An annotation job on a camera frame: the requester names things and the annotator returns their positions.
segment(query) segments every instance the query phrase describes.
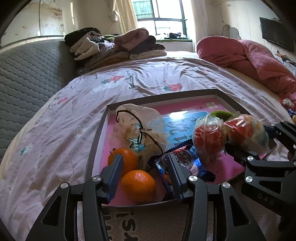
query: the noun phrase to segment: mattress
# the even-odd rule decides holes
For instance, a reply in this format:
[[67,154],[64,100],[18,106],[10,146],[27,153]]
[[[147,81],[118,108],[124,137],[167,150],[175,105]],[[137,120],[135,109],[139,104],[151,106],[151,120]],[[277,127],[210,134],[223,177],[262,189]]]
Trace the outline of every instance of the mattress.
[[0,54],[0,162],[12,139],[75,77],[63,40],[24,44]]
[[[131,96],[209,88],[225,92],[264,124],[291,121],[276,94],[237,71],[198,59],[196,53],[168,52],[165,57],[99,68],[75,78],[51,97],[6,151],[0,164],[0,218],[9,232],[17,241],[24,241],[60,183],[84,182],[89,150],[106,105]],[[286,156],[279,145],[270,159],[284,161]],[[279,216],[245,196],[241,198],[267,241],[276,240]],[[78,232],[83,241],[81,220]]]

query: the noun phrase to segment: white curtain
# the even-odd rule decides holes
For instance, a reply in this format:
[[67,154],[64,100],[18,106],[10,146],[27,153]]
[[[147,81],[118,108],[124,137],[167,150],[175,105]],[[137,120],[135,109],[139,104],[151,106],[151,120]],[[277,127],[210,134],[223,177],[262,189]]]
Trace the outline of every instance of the white curtain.
[[196,44],[204,37],[208,36],[207,33],[207,10],[205,6],[206,0],[191,0],[191,7],[195,25],[195,39],[193,39],[194,51],[196,51]]
[[138,27],[131,0],[110,0],[110,7],[111,13],[109,17],[113,21],[118,21],[119,19],[122,34]]

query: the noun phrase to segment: red comforter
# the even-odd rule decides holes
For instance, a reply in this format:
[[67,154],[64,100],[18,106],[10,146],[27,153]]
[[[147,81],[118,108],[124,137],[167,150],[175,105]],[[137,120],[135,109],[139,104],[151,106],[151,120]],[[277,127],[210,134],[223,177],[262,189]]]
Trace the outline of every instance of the red comforter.
[[264,45],[211,36],[200,40],[196,48],[201,59],[235,69],[296,104],[295,76]]

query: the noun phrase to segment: orange fruit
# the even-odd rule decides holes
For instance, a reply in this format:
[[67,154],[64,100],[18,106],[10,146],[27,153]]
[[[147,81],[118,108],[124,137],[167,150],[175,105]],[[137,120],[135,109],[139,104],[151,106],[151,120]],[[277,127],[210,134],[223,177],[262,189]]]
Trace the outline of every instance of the orange fruit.
[[155,181],[142,170],[134,170],[125,174],[121,179],[121,186],[127,197],[136,204],[150,203],[155,197]]
[[138,168],[138,158],[136,157],[136,155],[131,150],[124,148],[117,148],[112,152],[112,154],[108,156],[108,166],[111,165],[116,154],[121,154],[123,156],[123,170],[121,175],[122,177],[129,171]]

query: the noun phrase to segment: flat screen tv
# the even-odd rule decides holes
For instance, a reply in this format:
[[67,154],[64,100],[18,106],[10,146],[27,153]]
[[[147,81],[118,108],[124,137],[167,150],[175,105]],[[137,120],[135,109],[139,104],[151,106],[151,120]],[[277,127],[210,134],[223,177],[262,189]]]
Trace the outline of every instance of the flat screen tv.
[[294,52],[293,40],[280,21],[260,18],[260,22],[263,39]]

